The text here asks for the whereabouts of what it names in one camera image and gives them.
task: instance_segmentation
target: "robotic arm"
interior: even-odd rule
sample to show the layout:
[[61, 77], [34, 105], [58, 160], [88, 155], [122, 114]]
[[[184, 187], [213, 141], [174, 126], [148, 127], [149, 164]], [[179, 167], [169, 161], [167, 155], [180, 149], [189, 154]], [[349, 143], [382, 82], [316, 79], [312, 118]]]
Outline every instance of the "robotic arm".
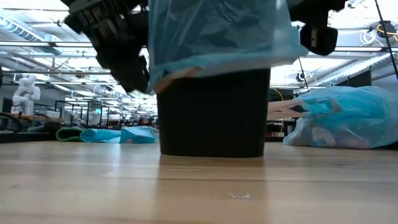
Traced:
[[[148, 41], [148, 0], [62, 0], [69, 7], [66, 25], [84, 33], [97, 51], [97, 61], [111, 70], [126, 92], [145, 92], [149, 73], [139, 56]], [[327, 27], [328, 12], [344, 9], [346, 0], [287, 0], [292, 21], [306, 25], [301, 44], [309, 51], [328, 55], [336, 47], [338, 32]], [[137, 6], [141, 12], [132, 13]]]
[[33, 101], [40, 99], [40, 88], [36, 87], [34, 82], [36, 81], [35, 75], [28, 75], [26, 78], [20, 78], [18, 80], [19, 86], [12, 97], [12, 108], [11, 113], [19, 114], [22, 111], [21, 104], [24, 104], [25, 115], [33, 114]]

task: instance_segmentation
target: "black trash can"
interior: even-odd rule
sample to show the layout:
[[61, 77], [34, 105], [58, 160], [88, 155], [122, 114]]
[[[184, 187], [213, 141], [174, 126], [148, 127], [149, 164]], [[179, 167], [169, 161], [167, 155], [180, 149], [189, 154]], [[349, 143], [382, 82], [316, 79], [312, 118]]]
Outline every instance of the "black trash can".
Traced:
[[157, 95], [161, 153], [263, 156], [270, 75], [262, 69], [175, 80]]

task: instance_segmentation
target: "blue plastic sheet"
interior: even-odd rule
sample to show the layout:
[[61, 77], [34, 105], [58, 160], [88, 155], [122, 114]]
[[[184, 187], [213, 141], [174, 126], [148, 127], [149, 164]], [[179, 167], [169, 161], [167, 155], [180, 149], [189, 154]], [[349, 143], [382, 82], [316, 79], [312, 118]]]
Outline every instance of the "blue plastic sheet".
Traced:
[[159, 131], [146, 126], [122, 128], [121, 131], [106, 129], [87, 129], [80, 134], [84, 142], [123, 143], [131, 140], [136, 144], [159, 142]]
[[195, 77], [207, 77], [292, 63], [308, 53], [286, 0], [149, 0], [149, 7], [150, 88], [190, 67], [201, 68]]
[[308, 116], [284, 144], [368, 149], [398, 140], [398, 97], [375, 86], [333, 86], [297, 98]]

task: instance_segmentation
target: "white humanoid robot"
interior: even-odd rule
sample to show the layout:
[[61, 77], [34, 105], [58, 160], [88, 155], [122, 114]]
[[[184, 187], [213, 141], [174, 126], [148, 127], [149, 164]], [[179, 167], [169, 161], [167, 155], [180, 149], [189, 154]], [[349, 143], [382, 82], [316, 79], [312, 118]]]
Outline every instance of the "white humanoid robot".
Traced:
[[19, 114], [22, 112], [21, 104], [24, 104], [24, 115], [33, 114], [33, 101], [40, 99], [40, 88], [35, 86], [36, 76], [28, 75], [27, 77], [18, 80], [18, 89], [12, 97], [11, 113]]

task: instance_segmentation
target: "small debris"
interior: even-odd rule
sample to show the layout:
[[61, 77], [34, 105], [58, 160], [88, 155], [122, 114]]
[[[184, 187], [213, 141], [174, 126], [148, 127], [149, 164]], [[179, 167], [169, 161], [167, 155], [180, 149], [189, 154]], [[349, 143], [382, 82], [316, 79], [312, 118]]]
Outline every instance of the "small debris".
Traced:
[[240, 196], [240, 195], [233, 195], [233, 194], [229, 193], [229, 195], [230, 195], [232, 198], [235, 198], [235, 199], [249, 199], [249, 198], [250, 198], [250, 195], [249, 195], [249, 194]]

